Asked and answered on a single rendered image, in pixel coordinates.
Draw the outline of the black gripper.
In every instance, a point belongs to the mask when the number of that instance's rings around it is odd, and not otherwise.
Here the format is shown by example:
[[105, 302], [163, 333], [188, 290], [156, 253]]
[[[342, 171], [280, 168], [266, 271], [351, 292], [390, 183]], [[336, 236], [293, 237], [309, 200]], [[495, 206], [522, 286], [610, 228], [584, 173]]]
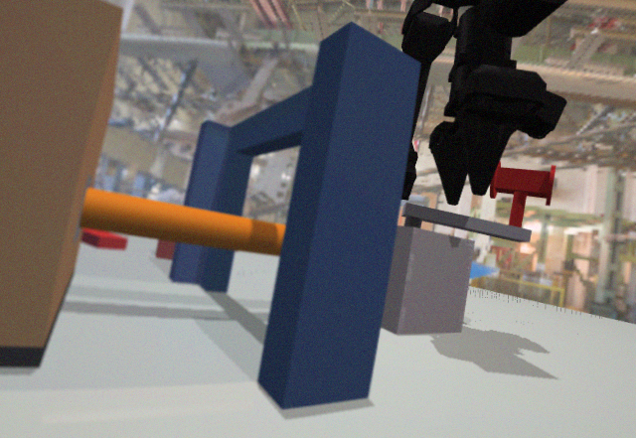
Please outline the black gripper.
[[455, 119], [434, 127], [428, 148], [449, 205], [459, 204], [467, 173], [472, 194], [487, 193], [512, 133], [546, 105], [546, 82], [516, 67], [507, 51], [485, 44], [455, 56], [444, 106]]

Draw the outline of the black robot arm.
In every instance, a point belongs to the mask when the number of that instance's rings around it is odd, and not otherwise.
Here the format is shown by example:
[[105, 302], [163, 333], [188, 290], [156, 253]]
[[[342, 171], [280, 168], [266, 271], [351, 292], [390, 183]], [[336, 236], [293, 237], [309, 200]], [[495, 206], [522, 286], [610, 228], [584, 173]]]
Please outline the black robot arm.
[[[567, 0], [414, 0], [402, 24], [402, 51], [421, 62], [416, 93], [416, 105], [408, 155], [403, 180], [402, 199], [408, 201], [416, 179], [415, 164], [418, 158], [412, 138], [420, 113], [431, 63], [444, 51], [449, 40], [457, 39], [456, 54], [475, 45], [496, 46], [507, 51], [511, 57], [512, 37], [529, 34], [545, 18]], [[431, 3], [453, 9], [453, 18], [423, 12]], [[461, 15], [458, 26], [458, 10], [471, 6]], [[472, 7], [473, 6], [473, 7]], [[563, 113], [565, 98], [546, 91], [546, 105], [535, 112], [519, 131], [541, 140], [554, 131]]]

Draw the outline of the red and grey crank handle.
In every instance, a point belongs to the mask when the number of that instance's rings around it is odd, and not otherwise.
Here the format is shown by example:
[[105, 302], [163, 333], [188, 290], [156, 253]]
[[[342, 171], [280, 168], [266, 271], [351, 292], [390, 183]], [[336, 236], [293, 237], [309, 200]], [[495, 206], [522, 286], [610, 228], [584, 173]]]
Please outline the red and grey crank handle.
[[514, 195], [509, 224], [405, 203], [401, 215], [405, 218], [403, 226], [421, 228], [422, 222], [425, 221], [518, 243], [528, 242], [531, 240], [532, 231], [522, 228], [527, 196], [545, 198], [546, 206], [550, 206], [555, 171], [556, 166], [552, 166], [550, 171], [503, 168], [499, 162], [490, 183], [490, 198], [496, 199], [497, 193]]

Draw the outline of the blue post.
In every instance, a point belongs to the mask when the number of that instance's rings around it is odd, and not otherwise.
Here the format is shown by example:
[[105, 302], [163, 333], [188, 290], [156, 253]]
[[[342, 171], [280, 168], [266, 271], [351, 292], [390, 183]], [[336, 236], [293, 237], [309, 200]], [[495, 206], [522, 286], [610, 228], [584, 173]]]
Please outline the blue post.
[[421, 62], [392, 47], [379, 142], [333, 402], [369, 397], [396, 244]]

